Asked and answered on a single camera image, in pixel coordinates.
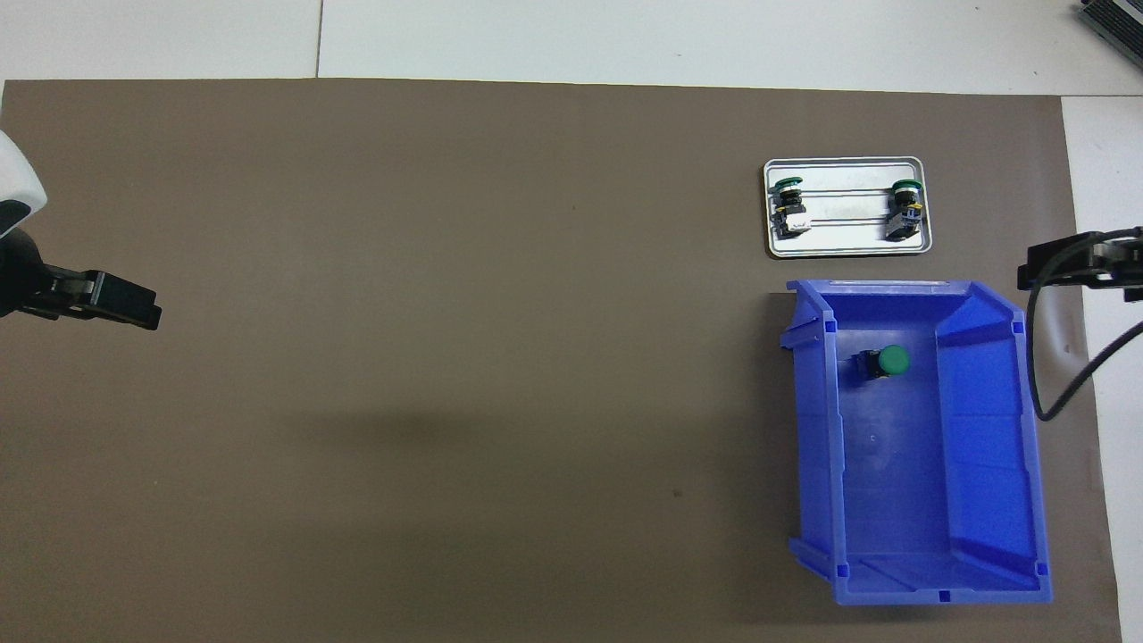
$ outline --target brown mat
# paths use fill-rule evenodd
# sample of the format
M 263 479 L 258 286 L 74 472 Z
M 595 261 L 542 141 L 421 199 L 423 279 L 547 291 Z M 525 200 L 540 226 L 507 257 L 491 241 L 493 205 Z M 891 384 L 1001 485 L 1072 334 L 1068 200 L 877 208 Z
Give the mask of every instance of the brown mat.
M 786 549 L 784 282 L 1023 303 L 1056 98 L 43 81 L 2 127 L 45 259 L 166 308 L 2 321 L 6 642 L 1118 641 L 1089 391 L 1041 427 L 1054 604 L 840 608 Z M 934 249 L 768 258 L 759 167 L 868 154 L 926 163 Z

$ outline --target aluminum tray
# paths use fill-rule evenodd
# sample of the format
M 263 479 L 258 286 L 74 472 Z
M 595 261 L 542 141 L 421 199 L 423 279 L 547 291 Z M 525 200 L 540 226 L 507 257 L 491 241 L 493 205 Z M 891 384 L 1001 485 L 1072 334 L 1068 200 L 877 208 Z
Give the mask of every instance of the aluminum tray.
M 782 178 L 801 176 L 801 195 L 813 227 L 780 239 L 769 188 Z M 766 243 L 782 258 L 839 255 L 920 254 L 933 247 L 928 185 L 921 190 L 925 216 L 920 232 L 901 241 L 885 240 L 889 187 L 902 178 L 925 185 L 921 161 L 913 156 L 774 159 L 762 167 Z

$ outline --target black bracket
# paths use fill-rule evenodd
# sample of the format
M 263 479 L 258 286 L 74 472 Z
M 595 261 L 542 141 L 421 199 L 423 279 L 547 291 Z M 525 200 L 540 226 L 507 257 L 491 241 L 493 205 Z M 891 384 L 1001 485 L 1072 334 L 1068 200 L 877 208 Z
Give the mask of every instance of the black bracket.
M 110 319 L 154 331 L 162 315 L 154 299 L 154 290 L 102 270 L 43 263 L 35 241 L 19 228 L 0 239 L 0 316 L 18 310 L 45 319 Z
M 1081 232 L 1028 248 L 1028 263 L 1016 270 L 1016 287 L 1030 290 L 1044 265 L 1060 250 L 1089 239 Z M 1124 288 L 1124 300 L 1143 300 L 1143 240 L 1096 243 L 1065 259 L 1045 286 L 1080 283 L 1089 288 Z

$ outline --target green button cap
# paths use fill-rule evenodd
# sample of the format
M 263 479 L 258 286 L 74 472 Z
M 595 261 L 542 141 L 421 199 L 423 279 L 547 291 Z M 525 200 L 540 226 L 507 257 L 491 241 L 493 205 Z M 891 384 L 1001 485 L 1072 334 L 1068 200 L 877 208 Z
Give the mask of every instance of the green button cap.
M 887 376 L 900 376 L 909 370 L 909 352 L 897 345 L 889 345 L 877 356 L 877 365 Z
M 797 185 L 799 183 L 801 183 L 801 176 L 790 176 L 788 178 L 783 178 L 777 183 L 775 183 L 774 187 L 770 187 L 770 191 L 781 192 L 784 187 L 788 187 L 790 185 Z
M 901 180 L 897 180 L 896 183 L 894 183 L 892 188 L 896 190 L 897 187 L 912 187 L 914 190 L 920 190 L 921 188 L 921 182 L 920 180 L 913 180 L 912 178 L 902 178 Z

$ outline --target blue storage bin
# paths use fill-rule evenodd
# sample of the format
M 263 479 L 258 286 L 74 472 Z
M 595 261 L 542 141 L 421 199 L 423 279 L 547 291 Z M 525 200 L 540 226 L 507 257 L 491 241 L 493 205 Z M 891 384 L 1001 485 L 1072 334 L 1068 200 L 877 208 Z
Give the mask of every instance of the blue storage bin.
M 975 281 L 788 287 L 798 561 L 844 605 L 1050 602 L 1023 311 Z M 870 379 L 890 345 L 908 371 Z

